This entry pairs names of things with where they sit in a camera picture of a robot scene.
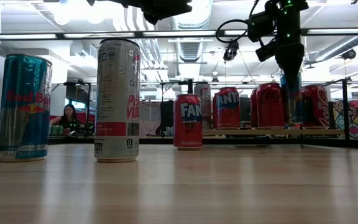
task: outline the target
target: red soda can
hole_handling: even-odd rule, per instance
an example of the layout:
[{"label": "red soda can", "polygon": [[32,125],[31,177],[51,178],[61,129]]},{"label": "red soda can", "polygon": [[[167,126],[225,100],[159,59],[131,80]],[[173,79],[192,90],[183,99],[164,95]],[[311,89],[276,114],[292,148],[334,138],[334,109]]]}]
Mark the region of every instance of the red soda can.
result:
[{"label": "red soda can", "polygon": [[216,106],[216,95],[215,93],[214,98],[212,99],[212,119],[213,119],[213,126],[214,129],[218,126],[218,107]]},{"label": "red soda can", "polygon": [[302,89],[305,101],[304,129],[328,129],[329,111],[327,91],[322,85],[308,85]]},{"label": "red soda can", "polygon": [[216,129],[240,128],[240,96],[237,88],[221,88],[216,96]]},{"label": "red soda can", "polygon": [[252,90],[251,93],[251,127],[258,128],[258,103],[256,99],[257,89]]},{"label": "red soda can", "polygon": [[260,129],[284,128],[284,104],[278,83],[265,83],[258,87],[257,108]]},{"label": "red soda can", "polygon": [[173,105],[173,146],[198,149],[203,146],[203,113],[196,94],[180,94]]}]

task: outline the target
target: coca-cola logo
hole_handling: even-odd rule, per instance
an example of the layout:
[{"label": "coca-cola logo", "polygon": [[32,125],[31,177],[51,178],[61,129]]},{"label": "coca-cola logo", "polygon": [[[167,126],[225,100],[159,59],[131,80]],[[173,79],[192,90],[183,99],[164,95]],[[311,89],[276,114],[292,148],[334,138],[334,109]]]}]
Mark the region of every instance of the coca-cola logo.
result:
[{"label": "coca-cola logo", "polygon": [[323,111],[323,118],[319,118],[320,123],[323,126],[329,126],[329,110],[328,110],[328,100],[327,100],[327,91],[324,87],[319,86],[317,89],[318,96],[318,109]]},{"label": "coca-cola logo", "polygon": [[274,90],[263,91],[260,98],[261,103],[279,102],[280,100],[281,100],[280,92]]}]

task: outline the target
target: cable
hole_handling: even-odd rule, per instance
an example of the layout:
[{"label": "cable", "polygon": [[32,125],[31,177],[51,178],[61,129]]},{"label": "cable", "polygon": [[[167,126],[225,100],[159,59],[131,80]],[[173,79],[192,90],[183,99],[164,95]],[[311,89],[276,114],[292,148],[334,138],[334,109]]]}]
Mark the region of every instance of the cable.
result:
[{"label": "cable", "polygon": [[230,44],[230,43],[232,43],[232,42],[235,42],[235,41],[239,40],[241,37],[245,36],[245,34],[248,32],[248,29],[246,29],[246,31],[244,31],[244,33],[242,33],[239,37],[236,37],[236,38],[233,39],[233,40],[222,40],[222,39],[218,36],[218,33],[219,33],[219,31],[222,29],[223,26],[225,26],[226,24],[232,23],[232,22],[241,22],[241,23],[243,23],[243,24],[247,24],[247,26],[249,25],[249,23],[251,24],[251,19],[252,19],[251,15],[252,15],[252,13],[254,12],[255,7],[256,7],[256,5],[258,5],[258,2],[259,2],[259,1],[260,1],[260,0],[255,0],[255,3],[254,3],[254,5],[252,6],[252,9],[251,9],[251,11],[250,11],[250,13],[249,13],[249,16],[248,16],[248,18],[249,18],[249,21],[248,21],[248,22],[247,22],[246,20],[242,20],[242,19],[231,19],[231,20],[228,20],[228,21],[222,23],[222,24],[216,29],[215,38],[216,38],[219,42],[221,42],[221,43]]},{"label": "cable", "polygon": [[237,41],[239,40],[241,37],[243,37],[247,32],[248,30],[246,29],[246,31],[244,33],[242,33],[239,37],[233,39],[233,40],[222,40],[219,36],[218,36],[218,33],[219,31],[222,29],[223,26],[225,26],[226,24],[229,24],[229,23],[232,23],[232,22],[241,22],[243,24],[247,24],[245,20],[241,20],[241,19],[231,19],[229,21],[226,21],[224,23],[222,23],[218,29],[216,29],[216,33],[215,33],[215,38],[219,41],[219,42],[222,42],[222,43],[225,43],[225,44],[230,44],[231,42],[234,42],[234,41]]},{"label": "cable", "polygon": [[246,64],[246,61],[245,61],[244,58],[242,57],[241,52],[240,52],[240,56],[241,56],[241,59],[242,59],[242,63],[244,63],[244,65],[245,65],[245,67],[246,67],[246,69],[247,69],[247,72],[248,72],[249,76],[251,77],[252,82],[254,83],[254,85],[256,86],[256,88],[258,88],[258,85],[256,85],[254,78],[252,78],[252,75],[251,75],[251,73],[250,73],[250,71],[249,71],[249,69],[248,69],[248,66],[247,66],[247,64]]}]

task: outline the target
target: ceiling light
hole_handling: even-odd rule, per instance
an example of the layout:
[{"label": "ceiling light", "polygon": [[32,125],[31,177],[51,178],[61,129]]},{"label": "ceiling light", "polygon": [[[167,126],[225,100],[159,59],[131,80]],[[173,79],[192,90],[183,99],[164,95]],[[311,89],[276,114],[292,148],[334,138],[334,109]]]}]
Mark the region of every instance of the ceiling light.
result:
[{"label": "ceiling light", "polygon": [[358,35],[358,28],[309,29],[307,35]]},{"label": "ceiling light", "polygon": [[145,82],[145,83],[141,83],[140,85],[159,85],[160,83],[157,82]]},{"label": "ceiling light", "polygon": [[108,37],[121,37],[130,38],[135,37],[133,32],[115,32],[115,33],[87,33],[87,34],[64,34],[67,39],[97,39],[97,38],[108,38]]},{"label": "ceiling light", "polygon": [[213,39],[170,39],[168,43],[212,43]]},{"label": "ceiling light", "polygon": [[56,39],[55,34],[0,34],[0,40]]},{"label": "ceiling light", "polygon": [[188,30],[188,31],[155,31],[144,32],[145,37],[194,37],[194,36],[215,36],[215,30]]},{"label": "ceiling light", "polygon": [[225,30],[224,35],[242,35],[246,30]]}]

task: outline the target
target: fluorescent light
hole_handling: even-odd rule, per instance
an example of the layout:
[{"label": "fluorescent light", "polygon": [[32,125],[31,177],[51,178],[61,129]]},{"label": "fluorescent light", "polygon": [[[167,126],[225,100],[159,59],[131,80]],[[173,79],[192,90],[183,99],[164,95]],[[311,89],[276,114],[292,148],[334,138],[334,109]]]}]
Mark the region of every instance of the fluorescent light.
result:
[{"label": "fluorescent light", "polygon": [[159,85],[157,82],[141,83],[140,85]]},{"label": "fluorescent light", "polygon": [[143,36],[145,37],[215,36],[215,30],[155,31],[155,32],[144,32]]},{"label": "fluorescent light", "polygon": [[42,4],[42,3],[44,3],[44,1],[43,0],[39,0],[39,1],[28,1],[28,0],[23,0],[23,1],[0,1],[0,4],[26,4],[26,3]]},{"label": "fluorescent light", "polygon": [[108,38],[108,37],[135,37],[133,32],[116,32],[116,33],[89,33],[89,34],[64,34],[68,39],[77,38]]},{"label": "fluorescent light", "polygon": [[213,39],[170,39],[168,43],[212,43]]},{"label": "fluorescent light", "polygon": [[1,34],[0,40],[56,39],[55,34]]},{"label": "fluorescent light", "polygon": [[246,30],[225,30],[224,35],[242,35]]},{"label": "fluorescent light", "polygon": [[358,28],[345,28],[345,29],[310,29],[308,30],[309,35],[319,35],[319,34],[358,34]]}]

